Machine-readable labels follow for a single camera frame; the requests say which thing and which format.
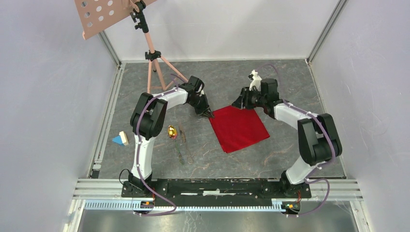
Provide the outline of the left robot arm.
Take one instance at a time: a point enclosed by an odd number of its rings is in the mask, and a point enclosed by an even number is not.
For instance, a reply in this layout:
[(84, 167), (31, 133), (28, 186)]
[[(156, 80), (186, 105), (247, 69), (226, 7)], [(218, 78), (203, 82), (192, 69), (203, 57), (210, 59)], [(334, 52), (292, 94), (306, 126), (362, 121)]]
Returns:
[(146, 197), (152, 191), (150, 180), (153, 145), (162, 131), (166, 111), (178, 105), (188, 104), (194, 108), (197, 116), (214, 117), (204, 87), (205, 84), (200, 78), (191, 76), (186, 83), (168, 91), (141, 94), (130, 118), (135, 137), (135, 154), (129, 175), (129, 182), (140, 197)]

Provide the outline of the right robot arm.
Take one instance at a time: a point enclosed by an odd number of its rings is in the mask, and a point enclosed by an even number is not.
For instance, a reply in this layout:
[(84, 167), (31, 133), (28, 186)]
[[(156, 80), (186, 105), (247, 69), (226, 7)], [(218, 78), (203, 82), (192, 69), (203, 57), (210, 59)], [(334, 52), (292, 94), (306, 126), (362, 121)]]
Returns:
[(279, 191), (292, 197), (309, 176), (342, 153), (342, 145), (330, 114), (314, 114), (280, 99), (276, 79), (263, 79), (259, 87), (243, 87), (232, 103), (238, 109), (263, 108), (271, 118), (284, 122), (298, 132), (299, 158), (279, 180)]

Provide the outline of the red cloth napkin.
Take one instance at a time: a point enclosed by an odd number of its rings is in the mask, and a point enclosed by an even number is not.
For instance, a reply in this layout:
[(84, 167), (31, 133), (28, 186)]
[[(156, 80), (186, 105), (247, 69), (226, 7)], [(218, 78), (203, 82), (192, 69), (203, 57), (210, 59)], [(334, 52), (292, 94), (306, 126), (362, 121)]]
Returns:
[(214, 111), (214, 117), (209, 121), (225, 153), (241, 150), (270, 137), (253, 109), (226, 106)]

